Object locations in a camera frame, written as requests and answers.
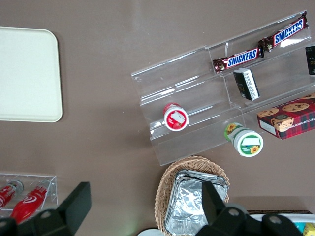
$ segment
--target cookie box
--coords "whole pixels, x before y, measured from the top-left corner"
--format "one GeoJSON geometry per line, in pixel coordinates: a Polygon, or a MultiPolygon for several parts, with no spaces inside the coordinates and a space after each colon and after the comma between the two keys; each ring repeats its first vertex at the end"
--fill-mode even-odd
{"type": "Polygon", "coordinates": [[[260,128],[287,139],[315,128],[315,93],[257,113],[260,128]]]}

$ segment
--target white tray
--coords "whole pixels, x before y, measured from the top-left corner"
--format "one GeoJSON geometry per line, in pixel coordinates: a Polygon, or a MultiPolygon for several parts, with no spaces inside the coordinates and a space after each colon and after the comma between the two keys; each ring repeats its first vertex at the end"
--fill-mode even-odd
{"type": "Polygon", "coordinates": [[[62,115],[56,37],[0,27],[0,120],[56,122],[62,115]]]}

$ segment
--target clear acrylic display stand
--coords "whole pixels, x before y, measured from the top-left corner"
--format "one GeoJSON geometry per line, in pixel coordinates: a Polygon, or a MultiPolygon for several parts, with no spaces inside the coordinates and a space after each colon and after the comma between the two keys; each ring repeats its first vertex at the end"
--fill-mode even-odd
{"type": "Polygon", "coordinates": [[[259,133],[256,113],[311,93],[315,77],[309,75],[305,46],[312,44],[309,28],[283,41],[263,58],[225,70],[214,71],[214,59],[253,49],[300,17],[299,12],[215,46],[205,46],[131,75],[140,95],[140,106],[150,128],[150,140],[160,165],[226,143],[230,122],[239,122],[259,133]],[[240,95],[233,71],[250,68],[260,98],[240,95]],[[175,102],[189,116],[189,125],[173,132],[164,123],[163,108],[175,102]]]}
{"type": "Polygon", "coordinates": [[[47,196],[43,204],[39,207],[37,211],[42,211],[43,209],[55,209],[58,205],[57,196],[57,177],[56,176],[35,176],[35,175],[18,175],[18,174],[0,174],[0,188],[3,188],[11,180],[19,180],[24,185],[24,190],[21,194],[13,198],[3,209],[0,210],[0,218],[9,217],[15,205],[22,200],[29,192],[33,191],[36,186],[42,180],[50,181],[53,185],[51,189],[54,191],[50,196],[47,196]]]}

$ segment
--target candy bar wrapper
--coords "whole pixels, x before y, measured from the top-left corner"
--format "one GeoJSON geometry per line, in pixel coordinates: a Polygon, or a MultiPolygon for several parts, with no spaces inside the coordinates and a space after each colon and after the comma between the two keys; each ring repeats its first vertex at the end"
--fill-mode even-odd
{"type": "Polygon", "coordinates": [[[292,37],[301,30],[307,28],[308,26],[309,25],[307,24],[306,12],[304,12],[298,20],[292,22],[290,25],[286,26],[284,29],[278,31],[274,35],[263,38],[258,42],[258,44],[262,47],[263,51],[271,52],[271,50],[274,49],[281,42],[292,37]]]}
{"type": "Polygon", "coordinates": [[[228,58],[218,58],[213,60],[213,66],[217,73],[244,64],[262,56],[262,48],[260,46],[244,51],[239,54],[232,55],[228,58]]]}
{"type": "Polygon", "coordinates": [[[222,177],[189,170],[177,172],[164,222],[171,234],[194,236],[208,224],[202,208],[203,181],[212,182],[221,199],[226,198],[228,186],[222,177]]]}
{"type": "Polygon", "coordinates": [[[246,68],[240,68],[233,72],[237,87],[241,93],[241,96],[253,101],[259,98],[260,94],[256,85],[255,78],[252,74],[252,70],[246,68]]]}

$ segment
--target foil-wrapped food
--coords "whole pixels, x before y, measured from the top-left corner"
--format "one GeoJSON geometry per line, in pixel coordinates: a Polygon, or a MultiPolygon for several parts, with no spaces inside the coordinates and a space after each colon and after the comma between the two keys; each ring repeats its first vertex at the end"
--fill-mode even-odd
{"type": "Polygon", "coordinates": [[[197,171],[177,172],[165,216],[165,228],[172,235],[196,235],[207,225],[202,208],[202,182],[210,181],[221,199],[227,196],[224,178],[197,171]]]}

